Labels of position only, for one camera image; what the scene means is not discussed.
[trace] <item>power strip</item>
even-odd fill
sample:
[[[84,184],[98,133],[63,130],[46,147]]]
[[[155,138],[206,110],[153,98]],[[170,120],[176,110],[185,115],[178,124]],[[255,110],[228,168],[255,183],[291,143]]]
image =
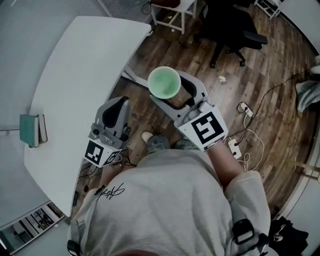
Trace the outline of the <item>power strip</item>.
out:
[[[239,159],[242,155],[240,152],[240,148],[237,145],[236,139],[234,138],[234,139],[229,140],[228,145],[229,145],[230,151],[231,151],[232,155],[234,156],[234,158]]]
[[[254,115],[254,114],[252,113],[250,107],[249,107],[246,103],[242,102],[242,103],[240,104],[240,108],[247,114],[248,117],[251,118],[251,117]]]
[[[74,197],[73,197],[73,202],[72,202],[72,207],[75,207],[77,205],[78,197],[79,197],[79,193],[77,191],[75,191]]]

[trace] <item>gray pants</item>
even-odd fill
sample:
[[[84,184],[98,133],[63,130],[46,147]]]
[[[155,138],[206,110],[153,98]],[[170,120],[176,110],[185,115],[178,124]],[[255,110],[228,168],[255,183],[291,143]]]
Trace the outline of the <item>gray pants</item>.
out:
[[[168,139],[163,135],[155,135],[148,139],[146,143],[148,154],[158,152],[160,150],[169,150],[170,144]],[[190,140],[179,140],[174,147],[176,150],[199,150]]]

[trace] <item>white stool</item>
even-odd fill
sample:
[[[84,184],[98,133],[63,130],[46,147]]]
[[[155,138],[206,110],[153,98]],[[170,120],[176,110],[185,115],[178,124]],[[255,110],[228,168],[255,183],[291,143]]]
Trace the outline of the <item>white stool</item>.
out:
[[[188,9],[192,4],[193,4],[193,11],[191,12],[191,11],[188,11]],[[152,15],[153,22],[155,25],[160,24],[160,25],[164,25],[164,26],[173,28],[175,30],[179,30],[179,31],[181,31],[182,35],[184,35],[185,34],[185,22],[186,22],[185,14],[192,15],[193,18],[196,17],[197,0],[181,0],[181,3],[176,8],[160,6],[160,5],[156,5],[153,3],[151,4],[150,7],[151,7],[151,15]],[[158,21],[156,18],[154,7],[168,9],[168,10],[176,12],[176,14],[172,17],[172,19],[170,20],[169,23]],[[181,27],[172,25],[174,20],[178,17],[179,13],[181,13]]]
[[[255,0],[254,4],[259,6],[265,14],[267,14],[270,18],[270,20],[273,17],[277,17],[279,13],[281,12],[280,6],[282,5],[283,2],[280,0]]]

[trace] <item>office chair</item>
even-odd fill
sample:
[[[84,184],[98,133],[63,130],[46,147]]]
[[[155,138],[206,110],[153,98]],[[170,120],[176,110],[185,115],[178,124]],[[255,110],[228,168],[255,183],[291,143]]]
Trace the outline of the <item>office chair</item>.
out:
[[[267,38],[258,34],[249,13],[233,7],[235,1],[217,3],[207,0],[206,2],[207,6],[202,9],[200,14],[202,28],[200,33],[193,36],[194,41],[198,42],[200,38],[207,38],[217,43],[210,62],[211,68],[216,66],[224,45],[229,48],[225,52],[238,55],[241,59],[240,66],[244,67],[246,59],[239,50],[243,47],[260,50],[262,44],[268,43]]]

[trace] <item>cable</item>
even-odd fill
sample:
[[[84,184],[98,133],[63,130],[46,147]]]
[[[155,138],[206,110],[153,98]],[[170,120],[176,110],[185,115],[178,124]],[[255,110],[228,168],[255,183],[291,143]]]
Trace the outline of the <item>cable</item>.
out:
[[[244,165],[243,165],[243,168],[244,168],[244,170],[246,171],[246,172],[249,172],[249,171],[254,171],[257,167],[258,167],[258,165],[260,164],[260,162],[261,162],[261,160],[262,160],[262,158],[263,158],[263,156],[264,156],[264,152],[265,152],[265,145],[264,145],[264,142],[262,141],[262,139],[260,139],[259,137],[258,137],[258,135],[253,131],[253,130],[250,130],[250,129],[248,129],[248,127],[246,127],[246,118],[247,118],[247,114],[245,115],[245,117],[244,117],[244,119],[243,119],[243,126],[245,127],[245,128],[247,128],[247,130],[248,131],[250,131],[250,132],[252,132],[255,136],[256,136],[256,138],[261,142],[261,144],[262,144],[262,153],[261,153],[261,157],[260,157],[260,160],[259,160],[259,162],[256,164],[256,166],[253,168],[253,169],[251,169],[251,170],[248,170],[248,162],[249,162],[249,160],[250,160],[250,154],[248,153],[248,152],[246,152],[245,154],[244,154],[244,156],[243,156],[243,161],[242,160],[238,160],[238,162],[242,162],[242,163],[244,163]]]
[[[80,171],[80,173],[81,173],[82,171],[84,171],[85,169],[88,169],[88,168],[91,167],[91,166],[92,166],[92,163],[91,163],[90,165],[88,165],[87,167],[83,168],[83,169]]]
[[[120,155],[123,156],[123,157],[125,157],[125,158],[127,158],[127,160],[123,163],[125,166],[137,167],[136,164],[134,164],[134,163],[132,163],[132,162],[130,161],[130,158],[129,158],[129,150],[128,150],[127,148],[124,149],[124,150],[122,150],[122,151],[120,152]]]
[[[302,73],[305,73],[305,72],[307,72],[308,70],[309,70],[309,68],[305,69],[304,71],[302,71],[302,72],[300,72],[300,73],[296,73],[296,74],[292,75],[291,77],[289,77],[289,78],[288,78],[287,80],[285,80],[284,82],[282,82],[282,83],[280,83],[280,84],[278,84],[278,85],[270,88],[270,89],[263,95],[262,100],[261,100],[261,102],[260,102],[260,104],[259,104],[259,107],[258,107],[255,115],[253,115],[253,116],[251,117],[251,120],[250,120],[249,123],[247,124],[246,128],[244,128],[244,129],[242,129],[242,130],[239,130],[239,131],[236,131],[236,132],[233,133],[232,135],[228,136],[226,139],[231,138],[231,137],[233,137],[233,136],[235,136],[235,135],[238,135],[238,134],[240,134],[240,133],[243,133],[242,136],[241,136],[241,138],[243,139],[243,137],[245,136],[245,134],[246,134],[246,132],[247,132],[248,127],[252,124],[252,122],[254,121],[254,119],[258,116],[259,111],[260,111],[260,109],[261,109],[261,106],[262,106],[263,103],[264,103],[264,100],[265,100],[266,95],[267,95],[269,92],[271,92],[272,90],[274,90],[274,89],[276,89],[276,88],[278,88],[278,87],[280,87],[280,86],[283,86],[283,85],[284,85],[286,82],[288,82],[289,80],[294,79],[294,78],[300,76]]]
[[[296,165],[294,165],[293,172],[295,172],[295,171],[296,171],[296,168],[297,168],[297,166],[296,166]]]
[[[229,140],[228,140],[228,143],[231,141],[230,138],[225,138],[224,141],[223,141],[223,144],[224,144],[224,145],[226,145],[226,140],[227,140],[227,139],[229,139]]]
[[[245,102],[241,101],[241,102],[238,104],[238,106],[236,106],[236,108],[235,108],[235,110],[236,110],[239,114],[243,114],[243,113],[246,112],[246,109],[245,109],[244,111],[242,111],[242,112],[239,111],[239,107],[240,107],[240,105],[241,105],[242,103],[245,103]]]
[[[95,177],[95,176],[99,175],[100,173],[101,173],[101,172],[98,172],[97,174],[95,174],[95,175],[91,176],[90,178],[86,178],[86,179],[88,179],[88,180],[90,181],[93,177]]]
[[[94,174],[95,171],[97,170],[97,168],[98,167],[96,166],[93,172],[91,172],[90,174],[87,174],[87,175],[80,176],[79,178],[83,178],[83,177],[86,177],[86,176],[90,176],[91,174]]]

